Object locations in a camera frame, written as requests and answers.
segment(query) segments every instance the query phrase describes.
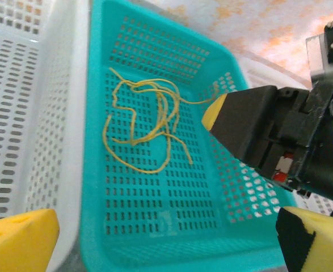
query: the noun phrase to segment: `yellow foam block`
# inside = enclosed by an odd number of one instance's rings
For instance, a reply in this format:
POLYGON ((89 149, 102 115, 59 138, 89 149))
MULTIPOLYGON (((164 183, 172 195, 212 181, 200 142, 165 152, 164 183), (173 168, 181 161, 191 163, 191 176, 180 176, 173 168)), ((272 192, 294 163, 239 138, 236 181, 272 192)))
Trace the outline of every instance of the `yellow foam block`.
POLYGON ((285 209, 302 220, 309 234, 315 234, 301 271, 333 271, 333 218, 295 207, 285 209))
POLYGON ((58 236, 51 209, 0 219, 0 271, 45 271, 58 236))
POLYGON ((223 94, 213 102, 212 105, 206 109, 203 119, 201 120, 202 125, 206 128, 207 131, 210 131, 218 117, 219 111, 221 110, 223 103, 227 97, 227 94, 223 94))

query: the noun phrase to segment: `yellow string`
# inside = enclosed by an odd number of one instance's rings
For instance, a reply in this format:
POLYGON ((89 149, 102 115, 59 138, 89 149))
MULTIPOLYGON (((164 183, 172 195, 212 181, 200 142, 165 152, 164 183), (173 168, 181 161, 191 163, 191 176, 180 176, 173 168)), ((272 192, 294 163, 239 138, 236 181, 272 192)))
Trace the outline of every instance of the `yellow string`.
POLYGON ((156 78, 156 79, 142 80, 142 81, 139 81, 139 82, 132 82, 130 80, 124 79, 113 68, 110 67, 109 69, 121 80, 117 84, 114 91, 112 92, 112 98, 113 98, 112 106, 116 109, 121 109, 121 110, 126 110, 126 111, 131 111, 132 112, 131 125, 130 125, 130 140, 121 141, 121 140, 118 140, 118 139, 115 139, 115 138, 112 138, 112 140, 116 143, 121 143, 121 144, 129 143, 132 146, 135 146, 139 143, 148 142, 148 141, 150 141, 150 140, 152 140, 156 137, 164 135, 167 139, 167 150, 166 150, 167 155, 166 155, 165 161, 162 163, 162 165, 158 169, 150 170, 150 171, 143 170, 141 168, 137 168, 137 167, 125 162, 124 160, 122 160, 119 156, 117 156, 115 154, 115 152, 113 152, 112 149, 110 149, 110 147, 107 143, 107 130, 108 130, 108 126, 109 126, 109 123, 111 121, 112 115, 109 115, 107 117, 107 120, 104 124, 103 132, 102 132, 102 140, 103 140, 104 146, 107 149, 107 151, 109 153, 111 153, 111 155, 116 160, 123 163, 127 167, 130 167, 131 169, 142 172, 142 173, 153 174, 153 173, 158 173, 158 172, 162 171, 165 168, 165 166, 169 163, 170 156, 171 156, 170 155, 171 139, 174 139, 174 140, 178 141, 183 146, 189 163, 193 164, 193 160, 190 156, 187 145, 181 139, 179 139, 178 137, 170 134, 170 129, 169 129, 169 126, 168 126, 168 122, 170 122, 175 117, 174 125, 172 127, 172 132, 175 133, 176 132, 176 127, 177 127, 178 122, 180 120, 180 113, 179 113, 180 102, 184 102, 186 104, 193 104, 193 105, 198 105, 198 104, 210 102, 213 99, 215 99, 215 97, 218 93, 218 88, 217 87, 215 88, 216 91, 215 91, 214 95, 211 98, 203 100, 203 101, 192 102, 192 101, 188 101, 186 99, 183 99, 180 96, 180 91, 179 91, 178 87, 176 86, 176 84, 169 81, 169 80, 162 79, 162 78, 156 78), (164 82, 164 83, 169 84, 170 86, 172 86, 174 91, 172 89, 168 88, 168 87, 159 85, 157 82, 164 82), (143 136, 139 139, 134 139, 134 127, 135 127, 136 118, 137 118, 136 111, 133 108, 130 108, 130 107, 121 107, 121 106, 117 105, 117 101, 118 101, 117 93, 118 93, 120 87, 123 84, 128 85, 132 92, 135 92, 135 93, 138 93, 138 94, 142 94, 142 93, 145 93, 145 92, 155 92, 155 94, 156 94, 157 104, 158 104, 158 114, 157 114, 157 121, 156 121, 155 127, 154 127, 153 130, 148 132, 148 134, 146 136, 143 136), (151 88, 138 90, 141 87, 147 87, 147 86, 150 86, 151 88), (169 116, 168 116, 168 102, 167 102, 167 99, 166 99, 165 95, 171 96, 171 98, 173 99, 173 102, 174 102, 174 108, 172 109, 169 116))

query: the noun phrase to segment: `white plastic basket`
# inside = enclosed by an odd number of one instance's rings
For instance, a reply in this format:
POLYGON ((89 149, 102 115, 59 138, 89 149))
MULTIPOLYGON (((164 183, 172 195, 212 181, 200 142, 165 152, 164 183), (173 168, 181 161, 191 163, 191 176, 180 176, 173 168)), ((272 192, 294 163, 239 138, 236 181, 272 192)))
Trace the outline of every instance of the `white plastic basket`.
POLYGON ((78 232, 87 0, 0 0, 0 218, 54 208, 56 270, 78 232))

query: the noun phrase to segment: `red component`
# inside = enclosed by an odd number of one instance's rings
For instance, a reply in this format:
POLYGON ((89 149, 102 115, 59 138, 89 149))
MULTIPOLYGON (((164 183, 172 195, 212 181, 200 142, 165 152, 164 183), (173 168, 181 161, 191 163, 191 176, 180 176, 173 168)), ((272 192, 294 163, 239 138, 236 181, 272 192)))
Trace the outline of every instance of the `red component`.
POLYGON ((287 174, 282 172, 276 172, 272 178, 272 180, 278 181, 280 183, 284 183, 286 179, 287 179, 287 174))
POLYGON ((285 152, 284 157, 289 158, 289 159, 293 159, 293 154, 290 153, 290 152, 285 152))

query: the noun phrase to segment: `orange patterned surface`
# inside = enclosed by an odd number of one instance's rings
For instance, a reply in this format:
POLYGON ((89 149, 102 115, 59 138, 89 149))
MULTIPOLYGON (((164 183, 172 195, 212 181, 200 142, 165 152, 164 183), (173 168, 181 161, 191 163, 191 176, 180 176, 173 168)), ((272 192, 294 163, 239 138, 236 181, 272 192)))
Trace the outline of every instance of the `orange patterned surface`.
POLYGON ((333 20, 333 0, 148 0, 233 53, 252 52, 309 79, 305 39, 333 20))

